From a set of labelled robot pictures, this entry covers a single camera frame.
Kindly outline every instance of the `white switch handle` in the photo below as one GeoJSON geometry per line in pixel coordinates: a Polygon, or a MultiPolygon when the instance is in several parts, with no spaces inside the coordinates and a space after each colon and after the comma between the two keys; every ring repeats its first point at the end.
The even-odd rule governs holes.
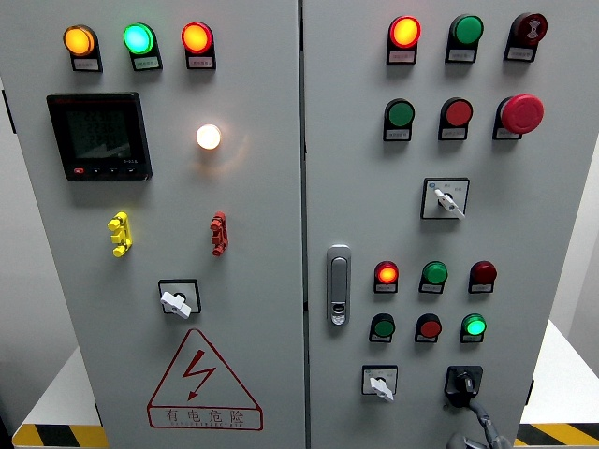
{"type": "Polygon", "coordinates": [[[466,218],[464,212],[460,210],[460,208],[451,196],[449,196],[448,194],[444,194],[439,189],[434,189],[434,194],[437,195],[437,197],[439,198],[439,203],[441,203],[441,206],[443,206],[447,211],[453,213],[460,220],[466,218]]]}
{"type": "Polygon", "coordinates": [[[189,318],[191,313],[191,307],[185,304],[185,298],[181,295],[173,296],[169,292],[165,292],[160,298],[160,302],[167,308],[167,310],[181,316],[183,319],[189,318]]]}
{"type": "Polygon", "coordinates": [[[371,377],[371,388],[376,392],[376,396],[379,398],[382,398],[387,402],[393,402],[393,392],[387,388],[385,381],[371,377]]]}

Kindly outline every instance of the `white light bulb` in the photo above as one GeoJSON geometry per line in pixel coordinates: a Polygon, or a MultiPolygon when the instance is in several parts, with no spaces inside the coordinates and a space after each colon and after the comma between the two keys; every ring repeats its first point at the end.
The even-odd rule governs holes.
{"type": "Polygon", "coordinates": [[[214,150],[221,143],[221,130],[213,124],[204,124],[197,130],[196,140],[204,150],[214,150]]]}

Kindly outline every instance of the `yellow black hazard stripe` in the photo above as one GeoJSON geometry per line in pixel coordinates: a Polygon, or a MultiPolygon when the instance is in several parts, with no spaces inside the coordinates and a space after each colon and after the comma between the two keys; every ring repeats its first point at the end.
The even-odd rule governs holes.
{"type": "Polygon", "coordinates": [[[515,446],[599,446],[599,423],[520,424],[515,446]]]}
{"type": "Polygon", "coordinates": [[[106,433],[101,426],[66,426],[54,424],[23,424],[12,437],[15,448],[19,447],[109,447],[106,433]]]}

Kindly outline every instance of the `green indicator light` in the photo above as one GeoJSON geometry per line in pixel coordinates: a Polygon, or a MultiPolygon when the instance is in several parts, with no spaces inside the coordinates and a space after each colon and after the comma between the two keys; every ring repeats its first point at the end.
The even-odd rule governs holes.
{"type": "Polygon", "coordinates": [[[474,44],[483,36],[483,22],[476,16],[459,19],[453,28],[453,36],[464,45],[474,44]]]}
{"type": "Polygon", "coordinates": [[[381,321],[374,326],[374,332],[379,337],[388,337],[395,331],[395,326],[389,321],[381,321]]]}
{"type": "Polygon", "coordinates": [[[427,282],[434,285],[443,283],[447,279],[447,267],[443,262],[430,262],[422,270],[422,276],[427,282]]]}
{"type": "Polygon", "coordinates": [[[124,29],[124,44],[134,54],[146,54],[153,47],[153,32],[143,23],[133,23],[124,29]]]}
{"type": "Polygon", "coordinates": [[[389,120],[395,126],[406,126],[414,119],[414,109],[408,103],[396,103],[389,110],[389,120]]]}
{"type": "Polygon", "coordinates": [[[468,315],[466,318],[464,318],[462,325],[466,332],[474,336],[482,334],[487,328],[487,323],[485,322],[485,319],[482,317],[482,315],[479,315],[478,313],[468,315]]]}

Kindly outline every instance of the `white wall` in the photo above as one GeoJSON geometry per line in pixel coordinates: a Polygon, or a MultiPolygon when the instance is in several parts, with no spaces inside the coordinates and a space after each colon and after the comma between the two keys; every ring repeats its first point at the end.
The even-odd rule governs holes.
{"type": "Polygon", "coordinates": [[[0,210],[0,416],[12,434],[77,341],[21,147],[2,100],[0,210]]]}
{"type": "Polygon", "coordinates": [[[599,375],[599,138],[578,208],[551,321],[599,375]]]}

